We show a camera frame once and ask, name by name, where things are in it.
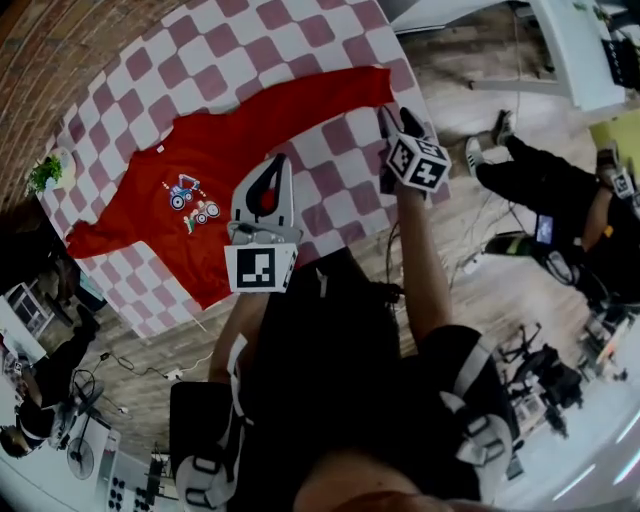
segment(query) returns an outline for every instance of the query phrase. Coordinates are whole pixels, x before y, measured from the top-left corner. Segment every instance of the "white sneaker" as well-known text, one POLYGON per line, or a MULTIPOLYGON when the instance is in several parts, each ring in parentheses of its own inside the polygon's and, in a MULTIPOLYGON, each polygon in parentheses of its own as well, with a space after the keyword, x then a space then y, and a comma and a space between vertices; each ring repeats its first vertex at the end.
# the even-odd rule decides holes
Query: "white sneaker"
POLYGON ((482 148, 480 147, 480 141, 477 137, 469 137, 465 153, 467 155, 469 174, 475 178, 477 177, 478 166, 485 162, 484 156, 482 155, 482 148))

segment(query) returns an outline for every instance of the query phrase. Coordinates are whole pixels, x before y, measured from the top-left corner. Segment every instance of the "hair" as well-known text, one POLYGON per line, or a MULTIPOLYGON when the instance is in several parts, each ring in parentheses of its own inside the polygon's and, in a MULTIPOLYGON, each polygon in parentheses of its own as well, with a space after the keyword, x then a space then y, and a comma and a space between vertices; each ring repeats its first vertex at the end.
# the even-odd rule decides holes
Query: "hair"
POLYGON ((27 454, 27 451, 17 443, 13 442, 13 438, 9 431, 4 427, 0 427, 0 444, 9 457, 20 459, 27 454))

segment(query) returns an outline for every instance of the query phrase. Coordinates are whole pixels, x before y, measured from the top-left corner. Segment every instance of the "checkered tablecloth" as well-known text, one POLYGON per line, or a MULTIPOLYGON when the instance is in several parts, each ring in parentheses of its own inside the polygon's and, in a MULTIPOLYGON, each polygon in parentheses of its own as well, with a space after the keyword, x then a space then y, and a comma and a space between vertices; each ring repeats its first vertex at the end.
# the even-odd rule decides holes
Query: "checkered tablecloth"
MULTIPOLYGON (((97 220, 131 154, 165 137, 176 116, 226 112, 276 83, 365 65, 392 69, 397 103, 431 129, 413 72, 375 0, 193 0, 124 49, 69 109, 46 149, 73 150, 77 183, 68 193, 45 193, 42 204, 64 237, 79 219, 97 220)), ((274 150, 293 163, 296 221, 305 233, 301 262, 394 222, 393 199, 379 194, 382 147, 374 110, 359 109, 274 150)), ((445 183, 432 200, 448 197, 445 183)), ((200 311, 144 243, 79 264, 142 337, 200 311)))

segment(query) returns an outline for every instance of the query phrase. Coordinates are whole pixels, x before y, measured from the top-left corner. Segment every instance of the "screen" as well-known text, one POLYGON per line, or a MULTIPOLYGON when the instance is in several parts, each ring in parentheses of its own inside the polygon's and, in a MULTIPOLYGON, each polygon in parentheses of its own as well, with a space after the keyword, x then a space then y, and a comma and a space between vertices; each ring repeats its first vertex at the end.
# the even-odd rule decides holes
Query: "screen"
POLYGON ((553 242, 553 218, 546 215, 538 216, 536 226, 536 242, 551 245, 553 242))

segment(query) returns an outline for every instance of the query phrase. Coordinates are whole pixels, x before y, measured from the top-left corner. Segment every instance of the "sneaker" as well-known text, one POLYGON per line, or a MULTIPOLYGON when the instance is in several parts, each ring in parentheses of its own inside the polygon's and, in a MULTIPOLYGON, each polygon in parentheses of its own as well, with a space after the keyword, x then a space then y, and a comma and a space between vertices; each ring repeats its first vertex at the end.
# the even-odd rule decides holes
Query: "sneaker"
POLYGON ((496 146, 506 146, 507 140, 513 135, 513 112, 501 110, 496 126, 491 131, 491 138, 496 146))
POLYGON ((485 162, 484 156, 482 155, 482 148, 480 147, 480 141, 477 137, 469 137, 465 153, 467 155, 469 174, 476 178, 478 175, 478 166, 485 162))

